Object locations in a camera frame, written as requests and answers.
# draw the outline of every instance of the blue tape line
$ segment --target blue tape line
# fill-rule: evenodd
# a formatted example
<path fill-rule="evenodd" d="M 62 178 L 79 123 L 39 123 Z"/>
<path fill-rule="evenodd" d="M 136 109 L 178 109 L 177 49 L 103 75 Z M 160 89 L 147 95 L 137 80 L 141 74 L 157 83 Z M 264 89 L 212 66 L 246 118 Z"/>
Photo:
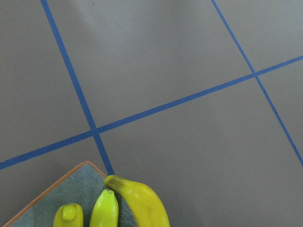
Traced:
<path fill-rule="evenodd" d="M 13 157 L 11 159 L 8 159 L 8 160 L 0 163 L 0 170 L 4 169 L 4 168 L 7 168 L 7 167 L 10 167 L 10 166 L 13 166 L 15 164 L 18 164 L 20 162 L 24 162 L 24 161 L 29 160 L 31 158 L 46 154 L 46 153 L 51 152 L 53 150 L 63 148 L 63 147 L 68 146 L 72 143 L 76 143 L 76 142 L 79 142 L 81 140 L 85 140 L 85 139 L 87 139 L 91 136 L 92 136 L 92 132 L 87 131 L 87 132 L 84 132 L 84 133 L 79 134 L 77 136 L 73 136 L 73 137 L 70 137 L 68 139 L 61 140 L 59 142 L 53 143 L 51 145 L 48 145 L 48 146 L 30 151 L 30 152 L 27 152 L 23 155 Z"/>
<path fill-rule="evenodd" d="M 234 33 L 232 32 L 231 27 L 228 25 L 227 21 L 225 20 L 225 18 L 224 18 L 224 16 L 223 16 L 222 12 L 220 11 L 220 9 L 219 9 L 219 7 L 218 7 L 216 1 L 215 1 L 215 0 L 212 0 L 212 3 L 213 3 L 213 5 L 214 5 L 216 11 L 218 12 L 218 14 L 219 14 L 221 20 L 222 20 L 223 23 L 225 24 L 225 27 L 227 28 L 227 30 L 228 30 L 229 34 L 231 35 L 233 41 L 236 43 L 236 45 L 237 45 L 239 51 L 241 52 L 241 54 L 242 54 L 244 60 L 246 61 L 248 67 L 250 68 L 251 72 L 254 73 L 254 72 L 255 72 L 254 68 L 252 67 L 252 65 L 251 65 L 251 63 L 250 63 L 248 57 L 246 56 L 245 52 L 243 51 L 242 47 L 240 46 L 240 44 L 239 44 L 239 42 L 238 42 L 236 36 L 235 36 Z"/>
<path fill-rule="evenodd" d="M 242 54 L 244 60 L 246 61 L 248 67 L 250 68 L 251 72 L 253 73 L 253 77 L 256 79 L 257 83 L 259 84 L 259 86 L 260 86 L 260 88 L 261 88 L 263 94 L 265 95 L 265 97 L 266 97 L 266 99 L 267 99 L 267 101 L 268 101 L 270 107 L 271 107 L 272 110 L 274 111 L 274 113 L 275 113 L 275 115 L 276 115 L 276 118 L 278 119 L 278 121 L 279 121 L 279 123 L 280 123 L 280 125 L 281 125 L 281 127 L 282 127 L 282 129 L 283 129 L 283 131 L 284 131 L 284 133 L 286 134 L 286 136 L 287 136 L 287 138 L 288 138 L 288 140 L 289 140 L 291 146 L 293 147 L 295 154 L 297 155 L 297 157 L 298 157 L 298 159 L 299 159 L 301 165 L 303 166 L 302 157 L 301 157 L 301 155 L 300 155 L 300 153 L 299 153 L 297 147 L 295 146 L 293 139 L 291 138 L 291 136 L 290 136 L 290 134 L 289 134 L 287 128 L 285 127 L 285 125 L 284 125 L 284 123 L 283 123 L 283 121 L 282 121 L 282 119 L 281 119 L 279 113 L 277 112 L 277 110 L 276 110 L 276 108 L 275 108 L 273 102 L 271 101 L 269 95 L 267 94 L 267 92 L 266 92 L 266 90 L 265 90 L 263 84 L 261 83 L 261 81 L 260 81 L 260 79 L 259 79 L 259 77 L 258 77 L 258 76 L 261 75 L 261 74 L 264 74 L 264 73 L 267 73 L 267 72 L 270 72 L 270 71 L 279 69 L 279 68 L 281 68 L 281 67 L 283 67 L 283 66 L 285 66 L 285 65 L 294 63 L 294 62 L 299 61 L 299 60 L 302 60 L 303 56 L 300 56 L 300 57 L 291 59 L 291 60 L 289 60 L 289 61 L 285 61 L 285 62 L 283 62 L 283 63 L 277 64 L 277 65 L 275 65 L 275 66 L 269 67 L 269 68 L 267 68 L 267 69 L 265 69 L 265 70 L 261 70 L 261 71 L 259 71 L 259 72 L 256 73 L 256 72 L 255 72 L 255 69 L 253 68 L 252 64 L 250 63 L 249 59 L 247 58 L 247 56 L 246 56 L 245 52 L 243 51 L 243 49 L 242 49 L 240 43 L 238 42 L 236 36 L 233 34 L 233 32 L 232 32 L 230 26 L 228 25 L 227 21 L 225 20 L 225 18 L 224 18 L 224 16 L 223 16 L 222 12 L 220 11 L 220 9 L 219 9 L 217 3 L 215 2 L 215 0 L 212 0 L 212 3 L 213 3 L 213 5 L 214 5 L 215 9 L 217 10 L 217 12 L 218 12 L 218 14 L 219 14 L 221 20 L 222 20 L 223 23 L 225 24 L 225 27 L 227 28 L 228 32 L 229 32 L 230 35 L 232 36 L 232 39 L 233 39 L 234 42 L 236 43 L 236 45 L 237 45 L 239 51 L 241 52 L 241 54 Z"/>
<path fill-rule="evenodd" d="M 49 9 L 49 6 L 48 6 L 46 0 L 41 0 L 41 4 L 42 4 L 43 9 L 45 11 L 45 14 L 46 14 L 46 17 L 48 19 L 49 25 L 50 25 L 50 27 L 51 27 L 51 29 L 53 31 L 53 35 L 54 35 L 54 37 L 56 39 L 57 45 L 58 45 L 59 50 L 61 52 L 62 58 L 64 60 L 65 66 L 67 68 L 67 71 L 68 71 L 68 73 L 70 75 L 70 78 L 71 78 L 71 81 L 73 83 L 73 86 L 74 86 L 74 88 L 76 90 L 76 93 L 77 93 L 78 99 L 80 101 L 80 104 L 82 106 L 82 109 L 84 111 L 86 120 L 89 123 L 89 127 L 91 129 L 94 129 L 94 128 L 96 128 L 96 124 L 95 124 L 95 122 L 93 120 L 93 117 L 92 117 L 92 115 L 90 113 L 88 104 L 87 104 L 87 102 L 85 100 L 85 97 L 84 97 L 84 94 L 82 92 L 80 83 L 79 83 L 79 81 L 77 79 L 75 70 L 74 70 L 74 68 L 73 68 L 73 66 L 71 64 L 71 60 L 70 60 L 70 58 L 69 58 L 69 56 L 67 54 L 67 51 L 65 49 L 64 43 L 63 43 L 62 38 L 60 36 L 59 30 L 57 28 L 57 25 L 55 23 L 53 15 L 52 15 L 52 13 L 51 13 L 51 11 Z"/>
<path fill-rule="evenodd" d="M 274 65 L 274 66 L 271 66 L 267 69 L 263 69 L 263 70 L 260 70 L 258 72 L 255 73 L 255 75 L 263 75 L 265 73 L 268 73 L 268 72 L 271 72 L 271 71 L 274 71 L 274 70 L 277 70 L 281 67 L 284 67 L 286 65 L 289 65 L 289 64 L 292 64 L 294 62 L 297 62 L 297 61 L 300 61 L 300 60 L 303 60 L 303 55 L 300 56 L 300 57 L 297 57 L 297 58 L 294 58 L 294 59 L 291 59 L 291 60 L 288 60 L 288 61 L 285 61 L 283 63 L 280 63 L 280 64 L 277 64 L 277 65 Z M 235 85 L 235 84 L 238 84 L 238 83 L 241 83 L 243 81 L 246 81 L 248 79 L 251 79 L 253 77 L 255 77 L 255 75 L 253 74 L 249 74 L 245 77 L 242 77 L 242 78 L 239 78 L 239 79 L 236 79 L 236 80 L 233 80 L 233 81 L 230 81 L 228 83 L 225 83 L 225 84 L 222 84 L 222 85 L 219 85 L 219 86 L 216 86 L 216 87 L 213 87 L 213 88 L 210 88 L 208 90 L 205 90 L 205 91 L 201 91 L 199 93 L 196 93 L 196 94 L 193 94 L 191 96 L 189 96 L 188 99 L 185 98 L 182 98 L 182 99 L 179 99 L 179 100 L 176 100 L 175 103 L 168 103 L 168 104 L 165 104 L 165 105 L 162 105 L 162 106 L 159 106 L 159 107 L 156 107 L 156 108 L 153 108 L 151 110 L 148 110 L 148 111 L 144 111 L 144 112 L 141 112 L 141 113 L 138 113 L 138 114 L 135 114 L 133 116 L 130 116 L 130 117 L 127 117 L 127 118 L 124 118 L 124 119 L 121 119 L 119 121 L 116 121 L 116 122 L 113 122 L 113 123 L 110 123 L 110 124 L 107 124 L 107 125 L 104 125 L 102 127 L 99 127 L 98 128 L 98 132 L 97 133 L 102 133 L 102 132 L 106 132 L 108 130 L 111 130 L 111 129 L 114 129 L 114 128 L 117 128 L 119 126 L 122 126 L 122 125 L 125 125 L 127 123 L 130 123 L 130 122 L 133 122 L 133 121 L 136 121 L 136 120 L 139 120 L 143 117 L 146 117 L 146 116 L 150 116 L 152 114 L 155 114 L 155 113 L 158 113 L 160 111 L 163 111 L 163 110 L 166 110 L 168 108 L 171 108 L 171 107 L 174 107 L 176 105 L 180 105 L 182 103 L 185 103 L 187 101 L 190 101 L 190 100 L 193 100 L 195 98 L 199 98 L 199 97 L 202 97 L 202 96 L 205 96 L 205 95 L 208 95 L 212 92 L 215 92 L 215 91 L 218 91 L 218 90 L 221 90 L 221 89 L 224 89 L 224 88 L 227 88 L 227 87 L 230 87 L 232 85 Z M 280 116 L 278 115 L 274 105 L 272 104 L 267 92 L 265 91 L 263 85 L 261 85 L 261 89 L 262 91 L 264 92 L 265 96 L 267 97 L 267 100 L 268 102 L 270 103 L 274 113 L 276 114 L 276 117 L 277 119 L 279 120 L 280 124 L 282 125 L 282 128 L 284 130 L 284 132 L 286 133 L 288 139 L 290 141 L 292 141 L 289 133 L 287 132 L 287 129 L 286 127 L 284 126 Z M 34 150 L 34 151 L 31 151 L 31 152 L 28 152 L 25 154 L 25 156 L 21 155 L 21 156 L 17 156 L 17 157 L 14 157 L 14 158 L 11 158 L 7 161 L 5 161 L 4 163 L 0 163 L 0 169 L 3 169 L 3 168 L 6 168 L 6 167 L 9 167 L 9 166 L 12 166 L 14 164 L 17 164 L 17 163 L 20 163 L 20 162 L 23 162 L 23 161 L 26 161 L 28 159 L 31 159 L 33 157 L 36 157 L 36 156 L 39 156 L 39 155 L 42 155 L 44 153 L 48 153 L 48 152 L 51 152 L 53 150 L 56 150 L 56 149 L 59 149 L 59 148 L 62 148 L 64 146 L 68 146 L 70 144 L 73 144 L 75 142 L 79 142 L 81 140 L 84 140 L 84 139 L 87 139 L 88 137 L 90 136 L 93 136 L 93 133 L 91 131 L 88 131 L 88 132 L 85 132 L 83 134 L 80 134 L 78 136 L 75 136 L 75 137 L 72 137 L 72 138 L 69 138 L 69 139 L 66 139 L 66 140 L 62 140 L 60 142 L 57 142 L 55 144 L 52 144 L 52 145 L 49 145 L 49 146 L 46 146 L 46 147 L 43 147 L 43 148 L 40 148 L 40 149 L 37 149 L 37 150 Z M 104 149 L 103 147 L 103 143 L 101 141 L 101 144 L 102 146 L 100 146 L 100 148 L 98 148 L 99 150 L 102 150 Z M 292 144 L 292 147 L 294 148 L 300 162 L 302 162 L 302 158 L 300 158 L 300 154 L 297 150 L 297 148 L 295 147 L 294 143 L 291 142 Z"/>
<path fill-rule="evenodd" d="M 265 88 L 264 88 L 262 82 L 260 81 L 260 79 L 259 79 L 257 76 L 256 76 L 255 78 L 256 78 L 256 80 L 257 80 L 259 86 L 261 87 L 261 89 L 262 89 L 262 91 L 263 91 L 263 94 L 265 95 L 265 97 L 266 97 L 266 99 L 267 99 L 267 101 L 268 101 L 270 107 L 271 107 L 272 110 L 274 111 L 274 113 L 275 113 L 275 115 L 276 115 L 276 118 L 278 119 L 278 121 L 279 121 L 279 123 L 280 123 L 280 125 L 281 125 L 281 127 L 282 127 L 282 129 L 283 129 L 283 131 L 284 131 L 284 133 L 286 134 L 286 136 L 287 136 L 287 138 L 288 138 L 288 140 L 289 140 L 289 142 L 290 142 L 290 144 L 291 144 L 291 146 L 293 147 L 295 154 L 297 155 L 297 157 L 298 157 L 298 159 L 299 159 L 301 165 L 303 166 L 303 159 L 302 159 L 302 157 L 301 157 L 301 155 L 300 155 L 300 153 L 299 153 L 297 147 L 295 146 L 294 141 L 293 141 L 293 139 L 291 138 L 291 136 L 290 136 L 290 134 L 289 134 L 287 128 L 285 127 L 285 125 L 284 125 L 284 123 L 283 123 L 283 121 L 282 121 L 280 115 L 278 114 L 278 112 L 277 112 L 277 110 L 276 110 L 276 108 L 275 108 L 273 102 L 271 101 L 271 99 L 270 99 L 268 93 L 266 92 L 266 90 L 265 90 Z"/>
<path fill-rule="evenodd" d="M 102 157 L 102 160 L 104 162 L 104 165 L 105 165 L 105 168 L 107 170 L 108 175 L 114 175 L 115 172 L 114 172 L 114 170 L 113 170 L 113 168 L 112 168 L 112 166 L 110 164 L 108 156 L 106 155 L 105 147 L 103 145 L 103 142 L 101 140 L 100 135 L 99 134 L 95 134 L 94 135 L 94 139 L 95 139 L 96 145 L 98 147 L 98 150 L 100 152 L 100 155 Z"/>
<path fill-rule="evenodd" d="M 251 78 L 253 78 L 253 74 L 249 74 L 249 75 L 247 75 L 247 76 L 244 76 L 244 77 L 241 77 L 241 78 L 238 78 L 238 79 L 234 79 L 234 80 L 229 81 L 229 82 L 227 82 L 227 83 L 217 85 L 217 86 L 215 86 L 215 87 L 209 88 L 209 89 L 204 90 L 204 91 L 200 91 L 200 92 L 195 93 L 195 94 L 193 94 L 193 95 L 190 95 L 190 96 L 187 96 L 187 97 L 184 97 L 184 98 L 181 98 L 181 99 L 172 101 L 172 102 L 170 102 L 170 103 L 166 103 L 166 104 L 164 104 L 164 105 L 160 105 L 160 106 L 155 107 L 155 108 L 152 108 L 152 109 L 150 109 L 150 110 L 147 110 L 147 111 L 144 111 L 144 112 L 141 112 L 141 113 L 132 115 L 132 116 L 130 116 L 130 117 L 126 117 L 126 118 L 121 119 L 121 120 L 119 120 L 119 121 L 116 121 L 116 122 L 113 122 L 113 123 L 110 123 L 110 124 L 101 126 L 101 127 L 97 128 L 97 130 L 98 130 L 99 133 L 106 132 L 106 131 L 108 131 L 108 130 L 117 128 L 117 127 L 119 127 L 119 126 L 122 126 L 122 125 L 125 125 L 125 124 L 127 124 L 127 123 L 130 123 L 130 122 L 139 120 L 139 119 L 141 119 L 141 118 L 150 116 L 150 115 L 152 115 L 152 114 L 161 112 L 161 111 L 163 111 L 163 110 L 172 108 L 172 107 L 174 107 L 174 106 L 177 106 L 177 105 L 186 103 L 186 102 L 188 102 L 188 101 L 191 101 L 191 100 L 200 98 L 200 97 L 202 97 L 202 96 L 206 96 L 206 95 L 208 95 L 208 94 L 210 94 L 210 93 L 213 93 L 213 92 L 215 92 L 215 91 L 219 91 L 219 90 L 222 90 L 222 89 L 224 89 L 224 88 L 233 86 L 233 85 L 235 85 L 235 84 L 239 84 L 239 83 L 241 83 L 241 82 L 243 82 L 243 81 L 246 81 L 246 80 L 248 80 L 248 79 L 251 79 Z"/>
<path fill-rule="evenodd" d="M 260 75 L 263 75 L 263 74 L 265 74 L 265 73 L 268 73 L 268 72 L 277 70 L 277 69 L 279 69 L 279 68 L 281 68 L 281 67 L 284 67 L 284 66 L 286 66 L 286 65 L 290 65 L 290 64 L 292 64 L 292 63 L 295 63 L 295 62 L 301 61 L 301 60 L 303 60 L 303 55 L 302 55 L 302 56 L 299 56 L 299 57 L 297 57 L 297 58 L 293 58 L 293 59 L 291 59 L 291 60 L 282 62 L 282 63 L 280 63 L 280 64 L 271 66 L 271 67 L 269 67 L 269 68 L 267 68 L 267 69 L 260 70 L 260 71 L 256 72 L 255 75 L 256 75 L 256 76 L 260 76 Z"/>
<path fill-rule="evenodd" d="M 46 14 L 46 17 L 48 19 L 49 25 L 50 25 L 50 27 L 51 27 L 51 29 L 53 31 L 53 35 L 54 35 L 54 37 L 56 39 L 57 45 L 58 45 L 59 50 L 61 52 L 62 58 L 64 60 L 65 66 L 67 68 L 67 71 L 68 71 L 68 73 L 69 73 L 69 75 L 71 77 L 71 81 L 72 81 L 73 86 L 74 86 L 74 88 L 76 90 L 78 99 L 79 99 L 81 107 L 82 107 L 82 109 L 84 111 L 84 114 L 85 114 L 86 120 L 87 120 L 87 122 L 89 124 L 89 127 L 90 127 L 90 129 L 91 129 L 91 131 L 93 133 L 97 133 L 96 124 L 95 124 L 94 119 L 92 117 L 92 114 L 91 114 L 91 112 L 89 110 L 89 106 L 88 106 L 88 104 L 86 102 L 86 99 L 84 97 L 84 94 L 83 94 L 83 91 L 81 89 L 81 86 L 80 86 L 80 83 L 78 81 L 78 78 L 76 76 L 75 70 L 74 70 L 74 68 L 73 68 L 73 66 L 71 64 L 71 60 L 70 60 L 70 58 L 69 58 L 69 56 L 67 54 L 67 51 L 65 49 L 63 40 L 62 40 L 62 38 L 60 36 L 59 30 L 57 28 L 57 25 L 55 23 L 55 20 L 53 18 L 51 10 L 50 10 L 50 8 L 49 8 L 46 0 L 41 0 L 41 4 L 42 4 L 42 7 L 43 7 L 43 9 L 45 11 L 45 14 Z M 109 158 L 107 156 L 107 153 L 106 153 L 105 149 L 102 148 L 103 144 L 102 144 L 101 138 L 99 140 L 95 140 L 95 142 L 96 142 L 96 145 L 97 145 L 97 147 L 99 149 L 99 152 L 101 154 L 103 163 L 104 163 L 105 167 L 107 167 L 106 168 L 107 172 L 108 173 L 112 173 L 113 169 L 111 167 L 111 164 L 110 164 L 110 161 L 109 161 Z"/>

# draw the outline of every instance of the gray tray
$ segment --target gray tray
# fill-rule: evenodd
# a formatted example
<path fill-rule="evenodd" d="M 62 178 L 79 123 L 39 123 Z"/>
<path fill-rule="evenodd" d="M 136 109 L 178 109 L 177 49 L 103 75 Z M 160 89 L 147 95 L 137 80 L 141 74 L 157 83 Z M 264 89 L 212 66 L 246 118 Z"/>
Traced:
<path fill-rule="evenodd" d="M 83 162 L 39 195 L 4 227 L 52 227 L 56 211 L 68 203 L 82 206 L 84 227 L 88 227 L 95 202 L 106 188 L 105 177 L 94 164 Z M 116 197 L 119 204 L 118 226 L 136 227 L 127 203 L 119 194 Z"/>

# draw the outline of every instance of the floor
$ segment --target floor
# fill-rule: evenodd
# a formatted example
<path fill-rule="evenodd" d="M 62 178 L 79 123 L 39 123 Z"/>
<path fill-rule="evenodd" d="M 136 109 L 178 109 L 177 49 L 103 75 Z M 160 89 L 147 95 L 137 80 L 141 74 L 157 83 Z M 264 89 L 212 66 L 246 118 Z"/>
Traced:
<path fill-rule="evenodd" d="M 171 226 L 303 222 L 300 0 L 0 2 L 0 225 L 83 161 Z"/>

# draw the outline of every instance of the floor tile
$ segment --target floor tile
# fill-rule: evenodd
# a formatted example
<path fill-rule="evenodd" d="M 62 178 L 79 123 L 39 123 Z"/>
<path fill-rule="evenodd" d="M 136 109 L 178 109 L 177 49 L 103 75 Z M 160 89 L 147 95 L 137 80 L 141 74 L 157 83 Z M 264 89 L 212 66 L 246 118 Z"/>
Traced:
<path fill-rule="evenodd" d="M 303 55 L 300 0 L 216 0 L 255 70 Z"/>
<path fill-rule="evenodd" d="M 210 1 L 49 1 L 98 126 L 250 73 Z"/>
<path fill-rule="evenodd" d="M 299 227 L 302 166 L 254 79 L 102 133 L 172 226 Z"/>
<path fill-rule="evenodd" d="M 91 161 L 106 173 L 92 138 L 0 170 L 0 226 L 84 161 Z"/>
<path fill-rule="evenodd" d="M 0 161 L 87 131 L 40 1 L 1 1 L 0 27 Z"/>
<path fill-rule="evenodd" d="M 296 147 L 303 154 L 303 62 L 260 77 Z"/>

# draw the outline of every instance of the yellow banana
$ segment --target yellow banana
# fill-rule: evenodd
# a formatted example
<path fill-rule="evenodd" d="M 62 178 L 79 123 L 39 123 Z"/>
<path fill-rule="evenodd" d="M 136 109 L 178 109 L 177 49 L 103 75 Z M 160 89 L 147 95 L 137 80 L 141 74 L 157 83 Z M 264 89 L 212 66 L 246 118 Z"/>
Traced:
<path fill-rule="evenodd" d="M 119 206 L 112 190 L 104 189 L 93 208 L 89 227 L 117 227 Z"/>
<path fill-rule="evenodd" d="M 169 227 L 166 210 L 149 186 L 117 175 L 109 175 L 104 184 L 125 199 L 138 227 Z"/>
<path fill-rule="evenodd" d="M 83 211 L 79 204 L 61 206 L 53 220 L 53 227 L 83 227 Z"/>

